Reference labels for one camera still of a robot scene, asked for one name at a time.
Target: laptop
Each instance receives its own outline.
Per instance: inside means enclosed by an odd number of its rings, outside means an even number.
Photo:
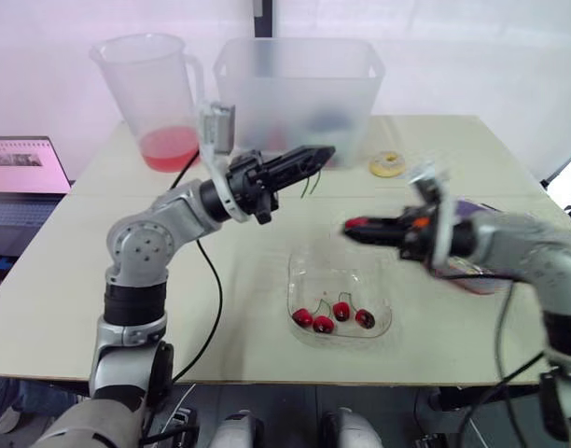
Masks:
[[[19,257],[68,191],[47,137],[0,137],[0,256]]]

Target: table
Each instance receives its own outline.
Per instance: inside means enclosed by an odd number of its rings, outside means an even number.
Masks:
[[[456,194],[571,227],[569,217],[476,118],[371,119],[362,157],[393,146],[409,163],[442,154],[450,162],[450,188]],[[293,245],[317,235],[347,244],[339,236],[347,217],[395,216],[404,205],[418,203],[407,180],[379,179],[365,166],[325,172],[315,194],[303,200],[302,185],[285,190],[269,225],[227,222],[202,240],[224,285],[224,314],[207,352],[183,381],[496,381],[493,329],[503,294],[469,295],[429,278],[420,265],[398,261],[393,249],[379,249],[394,317],[376,344],[362,350],[315,348],[288,329],[286,266]],[[203,176],[200,166],[188,177],[195,175]],[[96,319],[103,311],[104,270],[110,264],[106,233],[117,219],[147,208],[172,178],[147,170],[126,128],[115,131],[0,287],[0,375],[88,378]],[[213,276],[196,246],[188,245],[172,261],[168,282],[166,341],[175,346],[176,371],[199,350],[216,307]],[[532,290],[519,287],[505,330],[506,369],[540,350],[543,338]],[[545,367],[539,363],[520,382],[536,382]]]

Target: robotic arm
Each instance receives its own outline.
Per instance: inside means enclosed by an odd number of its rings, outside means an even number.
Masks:
[[[162,340],[167,265],[183,246],[218,231],[230,217],[271,221],[277,191],[318,172],[334,147],[299,147],[265,162],[257,151],[228,166],[233,109],[207,107],[201,155],[212,180],[192,180],[160,196],[146,211],[125,217],[107,235],[114,261],[105,273],[104,314],[90,378],[90,400],[71,408],[34,448],[133,448],[146,407],[172,385],[173,348]]]
[[[484,211],[455,223],[454,204],[435,175],[424,173],[414,185],[424,206],[408,207],[398,218],[350,219],[344,234],[363,244],[397,247],[403,259],[429,267],[459,256],[533,285],[551,366],[540,377],[545,426],[551,436],[571,443],[571,231],[527,216]]]

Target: laptop screen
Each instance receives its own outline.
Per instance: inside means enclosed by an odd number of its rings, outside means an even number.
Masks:
[[[70,184],[47,137],[0,137],[0,193],[58,193]]]

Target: pitcher handle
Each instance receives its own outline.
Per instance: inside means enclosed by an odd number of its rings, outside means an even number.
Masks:
[[[184,63],[187,66],[187,70],[188,66],[190,65],[194,71],[194,83],[196,92],[196,100],[194,104],[200,104],[202,101],[204,101],[204,77],[202,75],[201,62],[194,56],[190,56],[189,54],[185,53]]]

